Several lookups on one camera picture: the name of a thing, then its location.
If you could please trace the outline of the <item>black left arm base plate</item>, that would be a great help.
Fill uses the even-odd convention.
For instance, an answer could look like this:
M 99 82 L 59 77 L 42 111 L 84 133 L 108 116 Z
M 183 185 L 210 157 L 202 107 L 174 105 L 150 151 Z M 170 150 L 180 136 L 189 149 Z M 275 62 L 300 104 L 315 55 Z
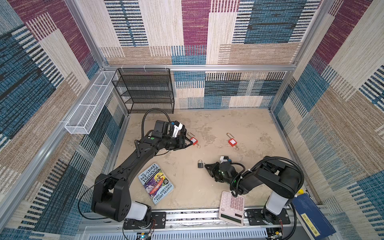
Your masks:
M 151 212 L 141 221 L 126 219 L 123 224 L 124 230 L 149 230 L 164 229 L 166 225 L 166 212 Z

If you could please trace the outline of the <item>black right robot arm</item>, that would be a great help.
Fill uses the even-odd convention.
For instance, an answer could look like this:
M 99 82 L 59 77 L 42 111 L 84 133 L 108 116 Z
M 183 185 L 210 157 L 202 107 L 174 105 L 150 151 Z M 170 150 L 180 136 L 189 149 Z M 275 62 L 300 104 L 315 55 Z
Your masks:
M 260 185 L 269 187 L 272 193 L 262 211 L 264 220 L 269 223 L 278 219 L 305 180 L 300 166 L 283 157 L 266 156 L 248 170 L 244 165 L 231 161 L 206 164 L 205 169 L 216 182 L 228 184 L 235 198 L 248 194 Z

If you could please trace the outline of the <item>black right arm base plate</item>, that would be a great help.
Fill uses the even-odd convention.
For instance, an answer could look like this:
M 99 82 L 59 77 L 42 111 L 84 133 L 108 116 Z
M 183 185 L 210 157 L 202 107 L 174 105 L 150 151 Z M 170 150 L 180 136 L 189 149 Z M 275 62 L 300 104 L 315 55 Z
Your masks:
M 245 210 L 244 216 L 251 226 L 262 225 L 289 225 L 291 220 L 286 209 L 282 209 L 279 215 L 274 215 L 267 209 L 256 208 Z

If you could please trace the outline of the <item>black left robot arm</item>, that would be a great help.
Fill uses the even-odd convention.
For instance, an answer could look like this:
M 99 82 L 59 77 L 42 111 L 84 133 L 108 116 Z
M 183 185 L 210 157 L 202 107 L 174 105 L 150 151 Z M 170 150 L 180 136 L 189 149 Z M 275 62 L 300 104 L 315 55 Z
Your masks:
M 91 202 L 92 212 L 117 222 L 128 220 L 137 225 L 148 226 L 152 221 L 151 207 L 132 202 L 132 181 L 160 150 L 177 151 L 192 144 L 183 124 L 178 121 L 157 120 L 153 130 L 143 133 L 141 139 L 135 141 L 135 150 L 120 166 L 96 178 Z

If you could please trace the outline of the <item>small black padlock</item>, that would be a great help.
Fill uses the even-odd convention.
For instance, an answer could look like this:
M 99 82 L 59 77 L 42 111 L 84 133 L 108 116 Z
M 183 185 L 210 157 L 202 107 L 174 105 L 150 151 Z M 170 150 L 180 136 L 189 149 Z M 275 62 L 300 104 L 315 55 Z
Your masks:
M 198 160 L 198 169 L 204 169 L 205 168 L 205 164 L 202 160 Z

